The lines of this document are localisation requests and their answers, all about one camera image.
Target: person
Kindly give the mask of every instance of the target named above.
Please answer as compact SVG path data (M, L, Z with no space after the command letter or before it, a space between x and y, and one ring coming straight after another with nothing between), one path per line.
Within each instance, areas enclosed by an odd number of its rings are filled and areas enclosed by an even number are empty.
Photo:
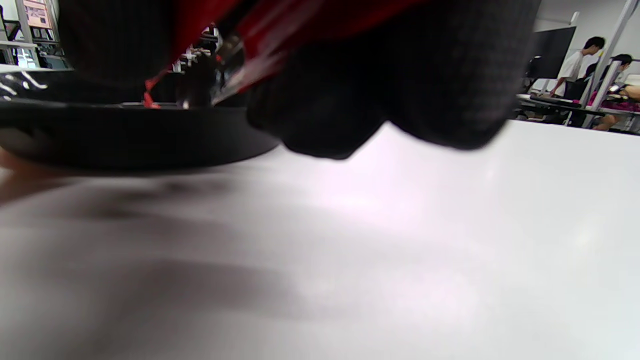
M614 79L617 79L623 71L627 70L631 66L631 63L634 61L634 59L629 54L619 54L611 58L611 62L613 63L614 61L620 61L621 63L620 67L616 71L617 72L616 75L614 76ZM586 76L587 80L589 79L589 77L593 76L593 74L595 73L596 66L597 64L593 64L593 65L590 65L589 68L587 68L587 76ZM596 87L594 88L595 91L591 94L589 105L593 104L596 94L598 93L598 90L602 86L602 81L604 80L604 77L607 75L607 73L609 73L610 68L611 68L611 64L607 65L607 67L604 69L604 72L602 73L600 80L598 81ZM614 101L605 100L602 102L600 106L605 109L614 109L614 110L623 110L623 111L640 111L640 105L636 102L636 101L640 101L640 87L623 86L621 87L619 94L622 96L627 96L629 99L631 99L631 101L614 102ZM600 123L596 125L593 129L599 130L599 131L608 131L612 126L619 123L621 119L622 117L618 115L606 115L602 117L602 119L600 120Z
M560 68L556 86L551 90L551 96L564 97L564 93L566 92L566 82L578 80L584 57L587 55L597 54L602 50L602 48L604 48L604 45L604 38L593 37L587 40L582 50L576 51L575 54L569 56Z

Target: red plastic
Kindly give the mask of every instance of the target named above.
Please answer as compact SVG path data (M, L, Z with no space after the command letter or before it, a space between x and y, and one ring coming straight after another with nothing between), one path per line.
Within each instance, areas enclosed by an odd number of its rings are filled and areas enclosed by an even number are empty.
M247 58L238 81L248 86L277 71L291 49L355 35L424 1L428 0L261 0L236 29ZM174 60L198 40L204 28L224 18L239 2L175 0Z

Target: black monitor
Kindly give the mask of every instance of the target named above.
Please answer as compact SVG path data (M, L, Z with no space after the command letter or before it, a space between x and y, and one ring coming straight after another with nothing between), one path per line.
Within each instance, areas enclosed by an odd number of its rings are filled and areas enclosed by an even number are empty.
M532 54L528 78L555 79L569 51L575 34L575 26L534 33L534 51Z

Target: hand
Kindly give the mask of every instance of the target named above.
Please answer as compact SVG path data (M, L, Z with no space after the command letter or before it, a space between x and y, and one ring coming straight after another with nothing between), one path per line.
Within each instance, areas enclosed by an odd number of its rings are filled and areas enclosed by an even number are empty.
M60 0L70 63L103 82L150 78L171 48L168 1ZM325 158L347 158L386 120L428 142L482 147L510 114L539 3L424 1L354 38L306 45L250 90L248 120Z

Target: table surface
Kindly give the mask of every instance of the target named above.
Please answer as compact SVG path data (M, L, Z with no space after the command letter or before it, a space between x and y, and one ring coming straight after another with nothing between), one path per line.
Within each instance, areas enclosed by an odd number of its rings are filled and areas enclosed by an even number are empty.
M6 178L0 359L636 360L639 154L526 122L477 152L386 126L343 162Z

